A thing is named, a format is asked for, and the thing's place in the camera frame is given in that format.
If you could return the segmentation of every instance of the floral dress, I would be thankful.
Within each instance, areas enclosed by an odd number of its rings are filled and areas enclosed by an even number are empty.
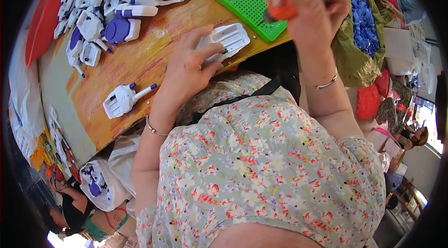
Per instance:
[[[269,81],[239,73],[210,83],[178,114],[251,94]],[[157,205],[137,217],[140,247],[208,247],[242,222],[281,227],[323,247],[362,247],[384,215],[373,145],[336,141],[280,87],[210,109],[174,128],[160,149]]]

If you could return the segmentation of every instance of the red plastic basin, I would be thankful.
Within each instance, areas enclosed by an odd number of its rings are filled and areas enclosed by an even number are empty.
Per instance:
[[[58,24],[56,17],[59,7],[60,0],[39,1],[26,38],[25,64],[27,68],[50,47],[54,29]]]

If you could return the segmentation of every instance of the silver bracelet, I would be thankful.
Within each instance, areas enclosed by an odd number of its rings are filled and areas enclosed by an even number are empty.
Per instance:
[[[149,130],[150,130],[152,133],[156,133],[156,134],[158,134],[158,135],[160,135],[160,136],[168,136],[169,133],[160,133],[160,132],[158,132],[157,130],[155,130],[154,128],[152,128],[152,127],[149,125],[149,121],[148,121],[148,119],[149,119],[149,115],[146,116],[146,125],[148,126]]]
[[[319,89],[321,89],[321,88],[329,87],[329,86],[331,86],[334,82],[336,82],[336,79],[337,79],[337,68],[335,69],[335,71],[336,71],[335,76],[332,78],[332,80],[331,80],[329,83],[323,84],[323,85],[321,85],[321,86],[316,86],[316,89],[319,90]]]

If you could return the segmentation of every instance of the window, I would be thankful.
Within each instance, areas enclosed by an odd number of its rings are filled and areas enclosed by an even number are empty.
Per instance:
[[[414,97],[412,102],[414,103],[412,110],[413,116],[412,119],[408,121],[408,125],[414,125],[416,128],[420,128],[422,126],[427,127],[429,132],[427,145],[434,151],[437,151],[440,155],[444,146],[440,140],[437,140],[434,103],[420,97]]]

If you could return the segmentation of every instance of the red bag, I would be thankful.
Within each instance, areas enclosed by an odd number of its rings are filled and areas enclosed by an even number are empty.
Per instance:
[[[361,121],[367,121],[376,116],[379,107],[379,93],[375,84],[367,88],[358,88],[356,116]]]
[[[387,69],[381,69],[381,76],[375,79],[374,84],[378,88],[378,93],[387,98],[391,84],[391,73]]]

